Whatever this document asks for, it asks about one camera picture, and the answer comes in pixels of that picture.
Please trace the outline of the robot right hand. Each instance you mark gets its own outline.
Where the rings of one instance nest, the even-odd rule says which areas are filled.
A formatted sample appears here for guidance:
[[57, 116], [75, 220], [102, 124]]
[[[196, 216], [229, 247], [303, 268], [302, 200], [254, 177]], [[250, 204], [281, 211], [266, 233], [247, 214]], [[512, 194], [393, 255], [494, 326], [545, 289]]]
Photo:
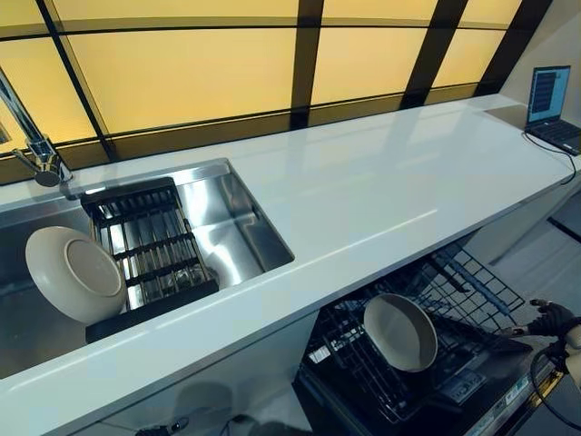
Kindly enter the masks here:
[[503, 329], [500, 334], [507, 337], [545, 336], [564, 339], [570, 331], [580, 325], [580, 318], [565, 306], [549, 300], [532, 299], [529, 303], [540, 315], [526, 325]]

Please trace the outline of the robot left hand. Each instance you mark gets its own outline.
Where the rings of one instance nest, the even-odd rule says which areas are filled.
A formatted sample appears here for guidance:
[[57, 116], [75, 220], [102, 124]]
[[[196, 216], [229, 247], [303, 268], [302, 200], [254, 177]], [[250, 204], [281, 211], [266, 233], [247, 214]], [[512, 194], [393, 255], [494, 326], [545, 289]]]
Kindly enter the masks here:
[[190, 420], [187, 417], [181, 417], [168, 425], [140, 429], [135, 433], [135, 436], [172, 436], [185, 430], [189, 422]]

